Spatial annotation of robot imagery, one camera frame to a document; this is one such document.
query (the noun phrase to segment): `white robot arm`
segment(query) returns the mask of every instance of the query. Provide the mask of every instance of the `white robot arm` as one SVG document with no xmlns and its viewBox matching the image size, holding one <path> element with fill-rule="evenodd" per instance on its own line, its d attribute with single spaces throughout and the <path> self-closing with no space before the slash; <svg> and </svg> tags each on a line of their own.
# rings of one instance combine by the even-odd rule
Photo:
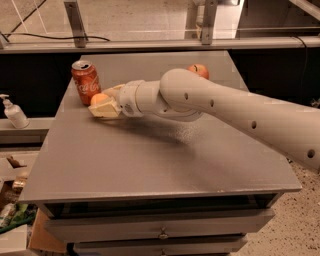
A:
<svg viewBox="0 0 320 256">
<path fill-rule="evenodd" d="M 184 69 L 170 70 L 160 81 L 129 82 L 106 94 L 114 99 L 117 114 L 128 117 L 155 114 L 193 121 L 205 112 L 287 158 L 319 170 L 320 110 L 316 108 L 218 85 Z"/>
</svg>

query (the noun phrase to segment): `glass panel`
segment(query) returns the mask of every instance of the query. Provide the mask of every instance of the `glass panel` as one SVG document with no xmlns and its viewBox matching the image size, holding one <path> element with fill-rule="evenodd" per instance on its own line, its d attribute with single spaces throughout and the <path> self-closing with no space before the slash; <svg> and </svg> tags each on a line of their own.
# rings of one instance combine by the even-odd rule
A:
<svg viewBox="0 0 320 256">
<path fill-rule="evenodd" d="M 302 8 L 299 1 L 310 3 L 312 11 Z M 78 0 L 87 35 L 111 41 L 199 39 L 204 2 Z M 218 0 L 213 38 L 317 35 L 320 23 L 314 13 L 320 15 L 319 6 L 320 0 Z M 0 30 L 3 34 L 31 33 L 73 42 L 72 38 L 65 40 L 73 34 L 64 0 L 4 0 Z M 9 39 L 13 43 L 59 42 L 30 35 L 11 35 Z"/>
</svg>

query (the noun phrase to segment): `can lid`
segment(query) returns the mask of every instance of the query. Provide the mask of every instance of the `can lid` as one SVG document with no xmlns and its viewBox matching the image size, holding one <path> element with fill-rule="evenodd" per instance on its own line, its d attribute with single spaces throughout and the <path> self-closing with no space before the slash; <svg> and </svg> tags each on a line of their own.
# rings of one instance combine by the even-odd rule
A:
<svg viewBox="0 0 320 256">
<path fill-rule="evenodd" d="M 86 70 L 92 66 L 91 61 L 88 60 L 78 60 L 72 64 L 72 68 L 75 70 Z"/>
</svg>

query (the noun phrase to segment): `white bottle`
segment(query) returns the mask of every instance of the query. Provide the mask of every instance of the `white bottle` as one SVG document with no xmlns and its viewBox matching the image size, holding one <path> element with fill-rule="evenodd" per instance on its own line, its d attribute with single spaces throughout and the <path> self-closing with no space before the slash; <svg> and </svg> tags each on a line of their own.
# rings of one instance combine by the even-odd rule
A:
<svg viewBox="0 0 320 256">
<path fill-rule="evenodd" d="M 22 109 L 13 104 L 10 100 L 6 99 L 9 95 L 0 94 L 0 98 L 3 100 L 3 105 L 5 107 L 4 114 L 11 121 L 13 126 L 17 129 L 22 129 L 28 126 L 29 119 L 23 113 Z"/>
</svg>

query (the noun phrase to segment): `soda can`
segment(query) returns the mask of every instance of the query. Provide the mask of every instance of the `soda can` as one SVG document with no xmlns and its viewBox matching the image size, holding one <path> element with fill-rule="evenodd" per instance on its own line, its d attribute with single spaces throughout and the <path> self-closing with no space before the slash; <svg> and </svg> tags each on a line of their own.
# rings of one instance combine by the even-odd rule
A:
<svg viewBox="0 0 320 256">
<path fill-rule="evenodd" d="M 93 95 L 101 92 L 95 66 L 88 60 L 78 60 L 72 64 L 71 73 L 82 103 L 90 105 Z"/>
</svg>

